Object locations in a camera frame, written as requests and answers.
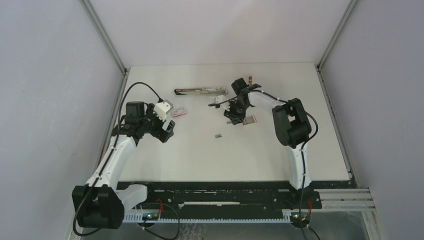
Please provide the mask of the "black and beige stapler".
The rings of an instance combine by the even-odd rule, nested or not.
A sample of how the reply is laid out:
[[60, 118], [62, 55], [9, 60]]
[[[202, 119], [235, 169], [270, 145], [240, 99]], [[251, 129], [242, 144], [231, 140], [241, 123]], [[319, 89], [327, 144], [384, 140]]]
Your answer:
[[197, 87], [197, 88], [176, 88], [174, 93], [177, 96], [187, 96], [187, 95], [208, 95], [208, 96], [226, 96], [228, 90], [224, 86], [218, 87]]

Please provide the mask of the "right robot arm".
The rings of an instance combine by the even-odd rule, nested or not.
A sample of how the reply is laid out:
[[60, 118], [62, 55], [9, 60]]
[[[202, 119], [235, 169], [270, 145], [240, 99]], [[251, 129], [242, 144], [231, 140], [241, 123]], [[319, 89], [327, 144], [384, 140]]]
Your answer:
[[295, 191], [289, 194], [289, 203], [295, 208], [302, 208], [309, 201], [309, 195], [303, 188], [312, 182], [306, 155], [312, 127], [301, 100], [282, 100], [260, 90], [261, 86], [257, 83], [247, 84], [243, 78], [236, 79], [231, 87], [236, 96], [221, 102], [216, 99], [215, 104], [226, 105], [223, 115], [233, 125], [245, 121], [249, 107], [260, 108], [272, 115], [277, 140], [284, 147], [290, 148], [289, 183]]

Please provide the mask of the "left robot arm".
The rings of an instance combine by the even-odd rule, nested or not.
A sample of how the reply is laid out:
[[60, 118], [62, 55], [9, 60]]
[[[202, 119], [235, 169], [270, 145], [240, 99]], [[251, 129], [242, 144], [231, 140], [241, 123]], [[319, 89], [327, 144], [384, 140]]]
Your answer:
[[144, 135], [166, 143], [174, 135], [175, 122], [167, 121], [173, 105], [130, 101], [125, 114], [113, 128], [110, 145], [98, 167], [84, 185], [74, 187], [71, 197], [75, 209], [74, 226], [82, 228], [118, 229], [125, 214], [140, 204], [149, 209], [157, 196], [143, 184], [118, 189], [125, 165]]

